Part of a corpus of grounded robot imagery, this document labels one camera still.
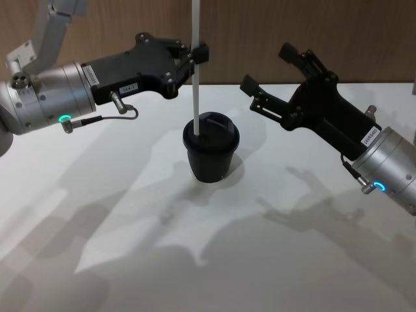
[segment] white stick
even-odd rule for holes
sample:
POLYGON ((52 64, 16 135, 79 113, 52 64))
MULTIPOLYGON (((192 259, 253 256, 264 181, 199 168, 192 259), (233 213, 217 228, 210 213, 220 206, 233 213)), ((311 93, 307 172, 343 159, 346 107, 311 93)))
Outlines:
MULTIPOLYGON (((200 46, 200 0, 192 0, 192 43, 191 50, 200 46)), ((194 101, 194 135, 200 135, 200 67, 194 66, 192 97, 194 101)))

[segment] label sticker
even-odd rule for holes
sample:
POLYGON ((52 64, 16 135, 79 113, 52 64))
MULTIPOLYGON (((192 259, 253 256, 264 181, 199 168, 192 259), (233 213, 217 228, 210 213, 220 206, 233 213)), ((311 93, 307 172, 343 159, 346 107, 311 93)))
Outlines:
POLYGON ((363 137, 361 143, 363 143, 366 147, 369 147, 372 141, 378 136, 381 131, 377 129, 377 127, 373 126, 370 131, 363 137))
POLYGON ((96 73, 94 73, 94 70, 92 69, 91 65, 83 67, 83 72, 85 74, 85 77, 88 79, 90 86, 96 86, 99 84, 96 73))
POLYGON ((132 84, 129 84, 128 86, 122 86, 119 89, 119 91, 120 91, 120 94, 125 94, 125 93, 128 93, 128 92, 137 90, 137 89, 138 89, 137 83, 132 83, 132 84))

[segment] table surface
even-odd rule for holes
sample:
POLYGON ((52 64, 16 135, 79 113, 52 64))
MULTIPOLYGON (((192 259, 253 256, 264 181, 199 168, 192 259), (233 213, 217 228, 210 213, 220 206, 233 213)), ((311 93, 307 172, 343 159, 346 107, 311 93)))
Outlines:
MULTIPOLYGON (((288 100, 296 87, 265 90, 288 100)), ((413 142, 411 89, 339 85, 413 142)), ((127 98, 135 121, 15 137, 0 159, 0 311, 416 311, 414 218, 363 195, 316 134, 251 112, 238 86, 200 94, 201 112, 227 114, 241 136, 212 185, 182 143, 190 86, 127 98)))

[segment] wooden wall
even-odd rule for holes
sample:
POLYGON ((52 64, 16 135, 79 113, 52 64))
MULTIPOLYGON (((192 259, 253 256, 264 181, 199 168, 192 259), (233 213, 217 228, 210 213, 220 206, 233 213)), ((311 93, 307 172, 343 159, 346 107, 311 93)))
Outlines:
MULTIPOLYGON (((90 0, 74 18, 59 64, 129 49, 137 32, 190 40, 191 0, 90 0)), ((36 0, 0 0, 0 59, 31 37, 36 0)), ((416 71, 414 0, 201 0, 201 37, 211 48, 205 83, 263 83, 302 76, 278 58, 288 41, 312 49, 345 82, 412 81, 416 71)), ((8 77, 5 62, 0 78, 8 77)))

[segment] black cup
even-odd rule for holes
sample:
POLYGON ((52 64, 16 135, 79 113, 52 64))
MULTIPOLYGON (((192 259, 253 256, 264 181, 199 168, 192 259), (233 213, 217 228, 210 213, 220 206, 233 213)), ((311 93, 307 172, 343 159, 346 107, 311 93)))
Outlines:
POLYGON ((219 112, 200 115, 200 135, 194 135, 194 120, 183 130, 190 167, 196 179, 204 183, 218 182, 226 176, 239 142, 239 130, 219 112))

